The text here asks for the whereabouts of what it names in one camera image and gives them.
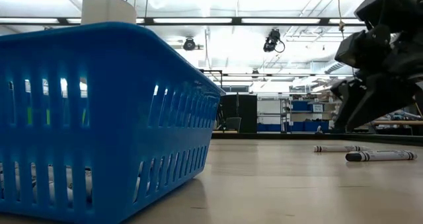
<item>blue storage bin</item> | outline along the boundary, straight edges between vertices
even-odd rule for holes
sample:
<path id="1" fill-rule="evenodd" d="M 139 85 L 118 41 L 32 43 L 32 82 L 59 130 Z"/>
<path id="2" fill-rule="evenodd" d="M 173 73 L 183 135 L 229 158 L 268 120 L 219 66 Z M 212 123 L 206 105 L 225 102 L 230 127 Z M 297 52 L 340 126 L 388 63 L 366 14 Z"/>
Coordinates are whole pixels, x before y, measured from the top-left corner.
<path id="1" fill-rule="evenodd" d="M 304 122 L 304 131 L 317 131 L 321 122 Z"/>
<path id="2" fill-rule="evenodd" d="M 123 221 L 201 172 L 224 93 L 118 22 L 0 37 L 0 87 L 0 211 L 76 223 Z"/>
<path id="3" fill-rule="evenodd" d="M 267 131 L 281 131 L 281 125 L 280 124 L 267 124 Z"/>
<path id="4" fill-rule="evenodd" d="M 292 101 L 292 111 L 309 111 L 309 103 L 307 101 Z"/>
<path id="5" fill-rule="evenodd" d="M 305 131 L 317 131 L 317 128 L 321 126 L 323 131 L 329 130 L 329 122 L 304 122 Z"/>
<path id="6" fill-rule="evenodd" d="M 285 131 L 304 131 L 304 122 L 293 122 L 293 125 L 290 126 L 289 122 L 284 122 Z"/>
<path id="7" fill-rule="evenodd" d="M 257 124 L 257 131 L 267 131 L 266 124 Z"/>

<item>marker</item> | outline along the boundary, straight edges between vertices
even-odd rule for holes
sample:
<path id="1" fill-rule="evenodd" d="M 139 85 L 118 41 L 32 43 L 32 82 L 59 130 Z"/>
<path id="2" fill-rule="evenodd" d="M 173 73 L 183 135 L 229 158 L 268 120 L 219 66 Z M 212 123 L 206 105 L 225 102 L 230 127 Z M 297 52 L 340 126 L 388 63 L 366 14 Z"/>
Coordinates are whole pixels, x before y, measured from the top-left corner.
<path id="1" fill-rule="evenodd" d="M 413 151 L 353 151 L 345 155 L 347 161 L 410 161 L 417 159 Z"/>
<path id="2" fill-rule="evenodd" d="M 369 150 L 369 147 L 357 145 L 315 145 L 315 152 L 350 152 Z"/>

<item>shelf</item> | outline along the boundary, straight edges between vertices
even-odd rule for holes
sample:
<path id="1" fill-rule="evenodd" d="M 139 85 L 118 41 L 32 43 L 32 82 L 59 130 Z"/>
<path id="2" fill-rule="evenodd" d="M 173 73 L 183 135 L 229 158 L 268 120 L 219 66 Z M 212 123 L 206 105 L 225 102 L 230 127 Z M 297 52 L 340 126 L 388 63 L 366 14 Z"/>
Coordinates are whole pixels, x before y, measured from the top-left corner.
<path id="1" fill-rule="evenodd" d="M 286 116 L 286 114 L 279 114 L 279 113 L 261 113 L 261 114 L 257 114 L 258 117 L 284 117 Z"/>
<path id="2" fill-rule="evenodd" d="M 341 104 L 342 102 L 309 102 L 308 104 Z"/>

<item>basket slot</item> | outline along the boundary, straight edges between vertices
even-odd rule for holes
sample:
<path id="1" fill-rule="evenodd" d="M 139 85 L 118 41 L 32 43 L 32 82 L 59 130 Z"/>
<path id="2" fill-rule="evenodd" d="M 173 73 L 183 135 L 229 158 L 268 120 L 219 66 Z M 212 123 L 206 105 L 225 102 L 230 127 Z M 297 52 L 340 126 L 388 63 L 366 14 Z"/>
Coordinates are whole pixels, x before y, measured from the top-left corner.
<path id="1" fill-rule="evenodd" d="M 0 199 L 5 199 L 5 174 L 3 173 L 3 162 L 0 162 Z"/>
<path id="2" fill-rule="evenodd" d="M 60 78 L 60 92 L 61 92 L 61 109 L 63 111 L 63 126 L 70 125 L 71 114 L 69 111 L 69 93 L 67 88 L 67 79 Z"/>
<path id="3" fill-rule="evenodd" d="M 159 166 L 159 173 L 157 175 L 157 181 L 156 181 L 156 191 L 159 191 L 160 185 L 161 185 L 161 177 L 163 175 L 163 163 L 165 162 L 165 157 L 161 157 L 160 160 L 160 166 Z"/>
<path id="4" fill-rule="evenodd" d="M 198 124 L 199 128 L 204 128 L 204 124 L 206 122 L 206 109 L 207 109 L 208 100 L 204 99 L 204 102 L 201 107 L 200 112 L 200 123 Z"/>
<path id="5" fill-rule="evenodd" d="M 180 91 L 175 91 L 172 97 L 171 113 L 168 127 L 173 127 L 176 124 L 176 115 L 178 114 L 179 100 L 182 94 Z"/>
<path id="6" fill-rule="evenodd" d="M 208 128 L 208 123 L 209 123 L 209 110 L 210 110 L 210 103 L 208 102 L 208 99 L 207 99 L 207 102 L 206 102 L 206 104 L 204 105 L 203 124 L 202 124 L 202 127 L 203 127 L 203 128 Z"/>
<path id="7" fill-rule="evenodd" d="M 186 93 L 182 93 L 179 100 L 178 112 L 176 113 L 176 126 L 178 128 L 182 127 L 183 119 L 185 117 L 185 108 L 187 100 L 188 95 Z"/>
<path id="8" fill-rule="evenodd" d="M 154 166 L 155 166 L 155 161 L 156 159 L 152 159 L 151 160 L 151 164 L 150 164 L 150 171 L 148 174 L 148 181 L 147 181 L 147 191 L 146 191 L 146 196 L 150 195 L 152 193 L 152 191 L 154 190 Z"/>
<path id="9" fill-rule="evenodd" d="M 79 78 L 79 89 L 81 90 L 81 101 L 80 101 L 80 113 L 81 124 L 83 128 L 90 126 L 90 110 L 89 110 L 89 98 L 88 98 L 88 83 L 87 78 Z"/>
<path id="10" fill-rule="evenodd" d="M 192 128 L 194 125 L 194 120 L 195 120 L 195 110 L 197 107 L 197 103 L 198 103 L 198 97 L 195 96 L 192 98 L 192 102 L 191 102 L 191 107 L 189 110 L 189 115 L 188 115 L 188 127 Z"/>
<path id="11" fill-rule="evenodd" d="M 192 165 L 194 164 L 194 158 L 195 158 L 195 156 L 196 156 L 196 150 L 195 149 L 193 149 L 192 150 L 192 156 L 191 156 L 191 165 L 190 165 L 190 173 L 192 172 Z"/>
<path id="12" fill-rule="evenodd" d="M 190 157 L 191 157 L 191 150 L 188 150 L 188 155 L 186 156 L 186 164 L 185 164 L 185 173 L 184 175 L 186 176 L 188 174 L 188 165 L 190 164 Z"/>
<path id="13" fill-rule="evenodd" d="M 7 122 L 10 125 L 16 125 L 15 86 L 13 84 L 13 81 L 9 81 L 7 85 L 8 85 L 8 91 L 6 95 Z"/>
<path id="14" fill-rule="evenodd" d="M 185 155 L 186 155 L 186 151 L 182 152 L 182 158 L 180 160 L 180 168 L 179 168 L 179 178 L 182 178 L 182 170 L 184 168 L 184 164 L 185 164 Z"/>
<path id="15" fill-rule="evenodd" d="M 172 181 L 176 181 L 176 173 L 178 172 L 178 164 L 179 164 L 179 152 L 176 154 L 174 158 L 174 168 L 173 168 L 173 179 Z"/>
<path id="16" fill-rule="evenodd" d="M 200 148 L 197 148 L 197 157 L 196 157 L 196 162 L 194 164 L 194 170 L 196 170 L 198 168 L 198 163 L 200 162 Z"/>
<path id="17" fill-rule="evenodd" d="M 204 107 L 204 98 L 201 98 L 200 103 L 198 103 L 197 105 L 198 105 L 198 107 L 196 109 L 196 122 L 194 124 L 194 127 L 200 128 L 200 122 L 201 122 L 201 119 L 202 119 L 202 110 L 203 110 L 203 107 Z"/>
<path id="18" fill-rule="evenodd" d="M 163 105 L 160 111 L 159 127 L 166 126 L 166 123 L 169 122 L 169 114 L 171 112 L 171 105 L 172 105 L 172 96 L 173 96 L 173 90 L 165 89 L 165 93 L 163 96 Z"/>
<path id="19" fill-rule="evenodd" d="M 186 99 L 186 105 L 185 105 L 185 111 L 184 111 L 184 117 L 182 121 L 182 127 L 186 128 L 189 126 L 189 119 L 191 116 L 191 109 L 192 109 L 192 101 L 194 100 L 194 96 L 191 94 Z"/>
<path id="20" fill-rule="evenodd" d="M 27 92 L 25 91 L 25 80 L 21 73 L 15 73 L 14 77 L 14 94 L 15 94 L 15 112 L 16 112 L 16 126 L 23 128 L 28 124 L 28 105 Z"/>
<path id="21" fill-rule="evenodd" d="M 20 202 L 20 173 L 19 173 L 19 163 L 15 162 L 15 194 L 16 201 Z"/>
<path id="22" fill-rule="evenodd" d="M 173 154 L 169 155 L 169 159 L 167 161 L 167 171 L 166 171 L 166 178 L 165 178 L 165 186 L 169 185 L 169 178 L 171 177 L 171 166 L 173 162 Z"/>
<path id="23" fill-rule="evenodd" d="M 56 196 L 54 193 L 54 167 L 53 165 L 48 165 L 48 193 L 50 196 L 50 205 L 56 204 Z"/>
<path id="24" fill-rule="evenodd" d="M 198 159 L 198 166 L 197 168 L 201 167 L 201 164 L 203 163 L 203 147 L 200 148 L 200 158 Z"/>
<path id="25" fill-rule="evenodd" d="M 215 110 L 214 105 L 210 104 L 209 113 L 208 113 L 208 115 L 209 115 L 208 128 L 211 128 L 211 127 L 214 126 L 214 120 L 215 120 L 215 117 L 216 117 L 216 114 L 215 114 L 216 112 L 217 112 L 217 108 Z"/>
<path id="26" fill-rule="evenodd" d="M 204 146 L 203 160 L 202 160 L 201 167 L 203 167 L 206 164 L 206 157 L 207 157 L 207 145 Z"/>
<path id="27" fill-rule="evenodd" d="M 32 95 L 31 95 L 31 82 L 25 79 L 25 96 L 24 104 L 26 107 L 26 124 L 32 125 Z"/>
<path id="28" fill-rule="evenodd" d="M 73 175 L 72 175 L 72 167 L 66 166 L 66 193 L 67 193 L 67 206 L 69 208 L 73 208 Z"/>
<path id="29" fill-rule="evenodd" d="M 138 190 L 139 190 L 139 183 L 141 182 L 141 172 L 143 170 L 143 164 L 144 164 L 143 161 L 141 161 L 139 164 L 137 182 L 135 184 L 135 192 L 134 192 L 134 198 L 133 198 L 134 203 L 138 201 Z"/>
<path id="30" fill-rule="evenodd" d="M 150 113 L 148 119 L 149 127 L 157 127 L 159 125 L 159 118 L 164 102 L 166 88 L 164 86 L 156 85 L 151 100 Z"/>
<path id="31" fill-rule="evenodd" d="M 42 79 L 41 111 L 43 124 L 50 126 L 50 96 L 47 79 Z"/>
<path id="32" fill-rule="evenodd" d="M 87 201 L 87 209 L 90 210 L 93 208 L 93 170 L 91 167 L 85 167 L 85 190 Z"/>

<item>ceiling beam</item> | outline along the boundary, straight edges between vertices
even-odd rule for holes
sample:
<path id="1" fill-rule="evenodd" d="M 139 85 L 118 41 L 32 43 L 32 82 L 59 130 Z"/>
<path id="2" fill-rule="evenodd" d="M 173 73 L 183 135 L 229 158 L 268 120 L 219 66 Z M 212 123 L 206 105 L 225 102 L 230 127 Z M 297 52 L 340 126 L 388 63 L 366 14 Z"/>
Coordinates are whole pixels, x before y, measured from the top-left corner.
<path id="1" fill-rule="evenodd" d="M 0 25 L 77 26 L 80 18 L 65 17 L 0 17 Z M 343 18 L 345 26 L 364 26 L 355 18 Z M 338 26 L 339 18 L 332 17 L 145 17 L 137 18 L 144 26 Z"/>

